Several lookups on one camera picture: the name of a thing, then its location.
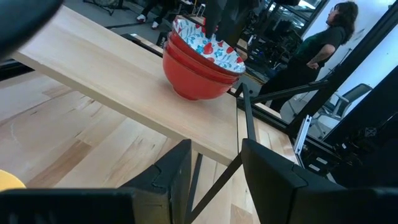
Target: person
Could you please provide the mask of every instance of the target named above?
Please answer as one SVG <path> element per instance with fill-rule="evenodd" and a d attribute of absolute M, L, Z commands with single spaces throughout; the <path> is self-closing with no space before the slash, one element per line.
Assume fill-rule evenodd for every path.
<path fill-rule="evenodd" d="M 305 39 L 289 60 L 287 68 L 265 83 L 259 95 L 314 82 L 320 69 L 338 47 L 347 43 L 353 36 L 357 16 L 358 6 L 354 2 L 342 2 L 333 7 L 326 21 L 329 28 Z M 284 103 L 291 97 L 293 96 L 272 100 L 270 108 L 280 112 Z"/>
<path fill-rule="evenodd" d="M 163 17 L 166 16 L 167 12 L 171 11 L 177 4 L 175 0 L 163 0 L 162 2 L 160 2 L 160 0 L 149 0 L 147 7 L 145 7 L 144 10 L 142 10 L 141 15 L 137 17 L 137 21 L 141 23 L 146 22 L 148 12 L 159 3 L 163 4 L 162 10 L 160 11 L 159 16 L 156 17 L 155 21 L 152 23 L 152 29 L 156 29 L 162 23 Z"/>

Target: stacked bowls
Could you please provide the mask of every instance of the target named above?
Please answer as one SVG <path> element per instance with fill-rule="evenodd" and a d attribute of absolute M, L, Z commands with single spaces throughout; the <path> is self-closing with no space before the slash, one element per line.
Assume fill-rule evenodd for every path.
<path fill-rule="evenodd" d="M 227 92 L 244 73 L 242 58 L 205 29 L 186 19 L 173 21 L 164 46 L 163 68 L 174 90 L 189 100 L 208 100 Z"/>

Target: wall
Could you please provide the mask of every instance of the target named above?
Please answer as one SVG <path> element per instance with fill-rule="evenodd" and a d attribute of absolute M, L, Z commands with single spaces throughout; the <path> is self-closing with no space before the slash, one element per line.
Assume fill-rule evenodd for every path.
<path fill-rule="evenodd" d="M 317 20 L 311 25 L 308 31 L 304 34 L 303 38 L 310 37 L 313 34 L 327 29 L 326 19 L 332 7 L 342 0 L 330 0 L 325 6 L 324 10 L 317 17 Z M 376 22 L 388 10 L 388 5 L 392 4 L 394 0 L 357 0 L 355 1 L 359 7 L 359 14 L 356 21 L 356 33 L 353 38 L 344 46 L 341 46 L 328 61 L 325 67 L 321 70 L 318 79 L 323 78 L 329 71 L 341 62 L 349 49 L 353 49 L 363 39 L 363 37 L 371 30 Z M 340 86 L 338 89 L 339 94 L 344 94 L 348 90 L 354 88 L 360 83 L 368 84 L 375 87 L 396 65 L 398 58 L 398 45 L 394 41 L 398 39 L 398 30 L 395 28 L 368 58 L 355 70 L 353 74 Z M 315 94 L 309 93 L 303 100 L 309 101 Z M 348 112 L 350 112 L 365 96 L 355 101 L 351 105 Z M 332 103 L 337 101 L 337 97 L 332 97 Z M 322 117 L 320 122 L 333 128 L 338 122 L 334 119 Z"/>

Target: sneaker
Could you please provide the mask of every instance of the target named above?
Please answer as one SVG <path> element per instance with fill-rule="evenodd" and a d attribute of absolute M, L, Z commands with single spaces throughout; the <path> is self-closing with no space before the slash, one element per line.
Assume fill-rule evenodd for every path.
<path fill-rule="evenodd" d="M 157 29 L 158 26 L 159 26 L 159 24 L 155 21 L 155 22 L 152 24 L 152 29 Z"/>
<path fill-rule="evenodd" d="M 146 20 L 147 20 L 147 17 L 142 14 L 137 17 L 138 22 L 144 23 L 144 22 L 146 22 Z"/>

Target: chair back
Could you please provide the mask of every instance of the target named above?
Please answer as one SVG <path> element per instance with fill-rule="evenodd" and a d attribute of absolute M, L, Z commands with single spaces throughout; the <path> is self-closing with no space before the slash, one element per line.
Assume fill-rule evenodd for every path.
<path fill-rule="evenodd" d="M 367 84 L 359 84 L 356 87 L 354 87 L 352 90 L 346 92 L 343 97 L 346 98 L 348 100 L 348 102 L 344 101 L 344 100 L 339 100 L 341 101 L 340 107 L 338 108 L 338 111 L 336 113 L 336 115 L 340 116 L 340 118 L 342 118 L 345 113 L 346 110 L 349 108 L 349 106 L 351 106 L 352 102 L 354 102 L 355 100 L 357 100 L 359 97 L 365 95 L 367 92 L 371 91 L 373 88 L 368 86 Z"/>

